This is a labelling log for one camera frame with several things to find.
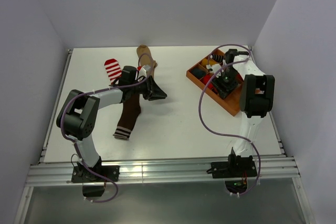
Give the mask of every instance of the white table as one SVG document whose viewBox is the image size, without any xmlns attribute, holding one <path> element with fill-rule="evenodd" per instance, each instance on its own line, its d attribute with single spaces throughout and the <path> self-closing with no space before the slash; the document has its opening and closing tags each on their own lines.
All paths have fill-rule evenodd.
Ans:
<svg viewBox="0 0 336 224">
<path fill-rule="evenodd" d="M 187 69 L 209 54 L 215 46 L 151 47 L 158 67 L 155 81 L 167 93 L 161 101 L 145 101 L 129 141 L 112 135 L 122 111 L 122 104 L 99 110 L 92 133 L 97 152 L 104 161 L 169 159 L 228 156 L 235 138 L 216 136 L 208 132 L 198 118 L 201 90 L 185 75 Z M 92 91 L 106 88 L 109 79 L 104 69 L 107 59 L 115 58 L 121 67 L 136 66 L 136 47 L 76 48 L 73 50 L 56 116 L 48 138 L 46 163 L 68 162 L 75 152 L 71 143 L 62 138 L 56 117 L 72 89 Z M 231 116 L 207 95 L 202 112 L 205 122 L 215 131 L 238 134 L 241 113 Z M 281 154 L 269 115 L 260 125 L 256 146 L 261 155 Z"/>
</svg>

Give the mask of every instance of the gray wall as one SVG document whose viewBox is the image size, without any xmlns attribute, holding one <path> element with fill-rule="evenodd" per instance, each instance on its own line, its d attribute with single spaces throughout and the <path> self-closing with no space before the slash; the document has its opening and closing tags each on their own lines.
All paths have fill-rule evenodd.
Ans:
<svg viewBox="0 0 336 224">
<path fill-rule="evenodd" d="M 37 0 L 0 6 L 0 223 L 9 224 L 41 152 L 66 51 Z"/>
<path fill-rule="evenodd" d="M 39 0 L 69 47 L 253 45 L 276 0 Z"/>
<path fill-rule="evenodd" d="M 277 0 L 255 44 L 276 77 L 274 116 L 318 223 L 335 223 L 336 0 Z"/>
</svg>

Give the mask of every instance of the red and white striped sock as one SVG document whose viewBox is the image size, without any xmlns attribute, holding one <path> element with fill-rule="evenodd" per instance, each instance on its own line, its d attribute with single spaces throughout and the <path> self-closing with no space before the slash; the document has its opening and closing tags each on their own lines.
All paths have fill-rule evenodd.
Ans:
<svg viewBox="0 0 336 224">
<path fill-rule="evenodd" d="M 111 84 L 116 80 L 116 78 L 121 76 L 121 68 L 116 59 L 109 59 L 104 63 L 106 73 L 110 79 Z"/>
</svg>

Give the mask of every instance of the purple cable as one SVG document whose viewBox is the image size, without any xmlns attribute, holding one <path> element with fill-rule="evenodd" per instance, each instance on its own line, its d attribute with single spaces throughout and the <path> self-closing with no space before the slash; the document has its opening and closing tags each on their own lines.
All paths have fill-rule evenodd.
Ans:
<svg viewBox="0 0 336 224">
<path fill-rule="evenodd" d="M 147 53 L 143 53 L 143 54 L 139 57 L 139 62 L 140 62 L 141 57 L 144 56 L 144 55 L 147 55 L 147 56 L 150 57 L 150 60 L 151 60 L 151 72 L 150 72 L 150 73 L 146 76 L 146 78 L 143 79 L 142 81 L 139 81 L 138 83 L 131 84 L 131 85 L 114 86 L 114 87 L 110 87 L 110 88 L 106 88 L 106 89 L 100 89 L 100 90 L 97 90 L 97 91 L 95 91 L 95 92 L 91 91 L 91 92 L 87 92 L 87 93 L 79 94 L 79 95 L 75 96 L 74 98 L 72 98 L 72 99 L 68 102 L 68 104 L 66 105 L 66 107 L 64 108 L 64 111 L 63 111 L 63 114 L 62 114 L 62 117 L 61 117 L 61 124 L 60 124 L 61 133 L 62 133 L 62 136 L 63 136 L 65 139 L 70 140 L 70 141 L 72 141 L 72 142 L 74 143 L 75 150 L 76 150 L 76 153 L 77 153 L 77 155 L 78 155 L 79 158 L 82 158 L 82 156 L 81 156 L 80 151 L 79 151 L 79 148 L 78 148 L 78 146 L 77 146 L 77 144 L 76 144 L 76 140 L 67 137 L 66 134 L 65 134 L 65 130 L 64 130 L 64 120 L 65 120 L 65 115 L 67 114 L 66 111 L 69 109 L 69 107 L 74 103 L 74 101 L 75 101 L 76 99 L 78 99 L 78 98 L 80 98 L 80 97 L 82 97 L 82 96 L 84 96 L 84 95 L 92 95 L 92 94 L 103 93 L 103 92 L 106 92 L 106 91 L 109 91 L 109 90 L 112 90 L 112 89 L 125 89 L 125 88 L 131 88 L 131 87 L 135 87 L 135 86 L 140 85 L 140 84 L 144 83 L 145 81 L 147 81 L 147 79 L 149 78 L 150 74 L 151 74 L 152 71 L 153 71 L 154 61 L 153 61 L 152 56 L 150 56 L 150 55 L 147 54 Z M 85 168 L 86 170 L 88 170 L 88 171 L 89 171 L 90 173 L 92 173 L 93 175 L 95 175 L 95 176 L 97 176 L 97 177 L 100 177 L 100 178 L 102 178 L 102 179 L 104 179 L 104 180 L 106 180 L 106 181 L 108 181 L 108 182 L 111 182 L 111 183 L 115 186 L 115 188 L 116 188 L 116 189 L 115 189 L 116 191 L 115 191 L 114 195 L 113 195 L 112 197 L 108 198 L 108 199 L 105 199 L 105 200 L 93 200 L 93 199 L 92 199 L 92 200 L 91 200 L 91 199 L 88 199 L 88 198 L 87 198 L 88 201 L 92 201 L 92 202 L 95 202 L 95 203 L 104 203 L 104 202 L 108 202 L 108 201 L 114 199 L 114 198 L 117 196 L 119 189 L 118 189 L 118 185 L 117 185 L 114 181 L 112 181 L 111 179 L 106 178 L 105 176 L 102 176 L 102 175 L 100 175 L 100 174 L 95 173 L 94 171 L 92 171 L 92 170 L 87 166 L 87 164 L 84 162 L 84 160 L 82 160 L 82 165 L 84 166 L 84 168 Z"/>
<path fill-rule="evenodd" d="M 244 48 L 245 50 L 248 51 L 249 56 L 251 56 L 251 51 L 250 51 L 248 48 L 246 48 L 246 47 L 244 47 L 244 46 L 241 46 L 241 45 L 237 45 L 237 44 L 226 44 L 226 45 L 222 45 L 222 46 L 216 47 L 216 48 L 215 48 L 209 55 L 211 55 L 211 54 L 212 54 L 214 51 L 216 51 L 218 48 L 225 47 L 225 46 L 236 46 L 236 47 Z M 211 76 L 211 78 L 210 78 L 210 79 L 208 80 L 208 82 L 206 83 L 204 89 L 202 90 L 201 96 L 200 96 L 200 98 L 199 98 L 199 103 L 198 103 L 198 115 L 199 115 L 199 119 L 200 119 L 202 125 L 203 125 L 208 131 L 210 131 L 211 133 L 213 133 L 213 134 L 215 134 L 215 135 L 219 135 L 219 136 L 237 137 L 237 138 L 241 138 L 241 139 L 243 139 L 243 140 L 246 140 L 246 141 L 248 141 L 248 142 L 251 144 L 251 146 L 253 147 L 253 149 L 256 151 L 256 154 L 257 154 L 257 156 L 258 156 L 258 164 L 259 164 L 259 165 L 258 165 L 258 173 L 257 173 L 257 177 L 256 177 L 256 179 L 255 179 L 253 185 L 252 185 L 250 188 L 248 188 L 245 192 L 243 192 L 243 193 L 241 193 L 241 194 L 239 194 L 239 195 L 244 195 L 244 194 L 248 193 L 252 188 L 254 188 L 254 187 L 257 185 L 258 180 L 259 180 L 259 177 L 260 177 L 260 170 L 261 170 L 261 157 L 260 157 L 260 154 L 259 154 L 259 152 L 258 152 L 256 146 L 254 145 L 254 143 L 252 143 L 252 141 L 251 141 L 250 139 L 248 139 L 247 137 L 239 136 L 239 135 L 235 135 L 235 134 L 219 133 L 219 132 L 215 132 L 215 131 L 211 130 L 211 129 L 204 123 L 204 121 L 203 121 L 202 113 L 201 113 L 201 105 L 202 105 L 202 99 L 203 99 L 205 90 L 207 89 L 207 87 L 209 86 L 209 84 L 211 83 L 211 81 L 216 77 L 216 75 L 217 75 L 218 73 L 220 73 L 223 69 L 225 69 L 225 68 L 227 68 L 227 67 L 229 67 L 229 66 L 232 66 L 232 65 L 234 65 L 234 64 L 238 64 L 238 63 L 244 63 L 244 62 L 247 62 L 247 61 L 248 61 L 248 58 L 247 58 L 246 60 L 236 61 L 236 62 L 232 62 L 232 63 L 229 63 L 229 64 L 226 64 L 226 65 L 222 66 L 217 72 L 215 72 L 215 73 Z"/>
</svg>

